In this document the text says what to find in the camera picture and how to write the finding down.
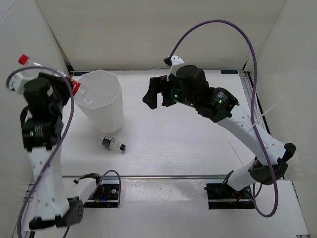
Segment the clear bottle red label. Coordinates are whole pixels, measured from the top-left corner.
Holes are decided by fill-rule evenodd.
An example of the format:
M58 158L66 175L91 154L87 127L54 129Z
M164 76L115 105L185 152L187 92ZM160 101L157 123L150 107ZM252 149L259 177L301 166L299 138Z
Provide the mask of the clear bottle red label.
M36 67L41 67L44 66L43 63L40 63L38 60L34 60L31 59L29 56L27 55L21 55L18 63L23 65L23 66L36 66ZM52 75L52 76L56 76L56 77L66 77L68 79L71 80L73 86L72 86L72 92L74 95L74 101L75 103L79 104L79 105L89 105L93 102L92 97L89 95L88 93L88 88L80 83L79 81L73 79L72 76L62 72L61 70L54 68L53 71L51 70L47 70L47 69L40 69L40 72Z

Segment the small bottle black label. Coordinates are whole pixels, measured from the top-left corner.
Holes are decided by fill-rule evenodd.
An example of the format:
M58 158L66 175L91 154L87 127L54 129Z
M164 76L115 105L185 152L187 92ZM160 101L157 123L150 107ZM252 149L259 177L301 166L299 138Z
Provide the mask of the small bottle black label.
M119 142L112 136L105 135L101 137L101 146L111 152L124 152L126 145Z

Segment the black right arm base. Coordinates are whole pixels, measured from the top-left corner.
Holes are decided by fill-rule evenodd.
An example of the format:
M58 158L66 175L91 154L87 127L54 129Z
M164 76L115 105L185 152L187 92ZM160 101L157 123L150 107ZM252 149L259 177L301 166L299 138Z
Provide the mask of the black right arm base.
M254 209L251 187L235 191L221 183L207 183L204 187L207 192L210 210L237 210Z

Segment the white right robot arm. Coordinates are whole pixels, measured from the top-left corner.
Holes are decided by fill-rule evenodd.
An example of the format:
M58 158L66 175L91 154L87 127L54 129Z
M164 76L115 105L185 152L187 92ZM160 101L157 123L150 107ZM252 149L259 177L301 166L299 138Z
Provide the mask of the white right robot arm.
M186 65L175 75L150 78L143 102L156 109L158 94L162 95L163 106L181 103L194 108L201 116L231 132L255 155L249 164L226 176L222 185L226 197L234 198L242 189L256 182L271 185L269 164L276 179L284 176L287 161L294 156L296 146L276 140L262 128L256 129L249 113L228 90L209 86L202 69Z

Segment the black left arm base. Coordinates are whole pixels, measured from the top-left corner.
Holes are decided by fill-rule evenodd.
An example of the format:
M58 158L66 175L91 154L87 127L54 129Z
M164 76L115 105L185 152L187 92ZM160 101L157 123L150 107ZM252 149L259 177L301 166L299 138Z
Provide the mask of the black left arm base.
M118 208L120 205L121 186L118 179L105 179L97 192L84 204L85 208Z

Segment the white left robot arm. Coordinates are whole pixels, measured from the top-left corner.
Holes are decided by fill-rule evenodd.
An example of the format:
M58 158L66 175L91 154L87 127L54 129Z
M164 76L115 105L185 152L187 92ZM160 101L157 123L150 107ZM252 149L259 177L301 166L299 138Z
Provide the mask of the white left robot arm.
M32 165L37 208L29 230L70 227L83 219L84 203L103 195L97 175L83 175L65 192L61 173L61 143L69 125L62 122L62 110L72 96L70 78L46 73L26 82L23 96L28 105L20 115L23 146Z

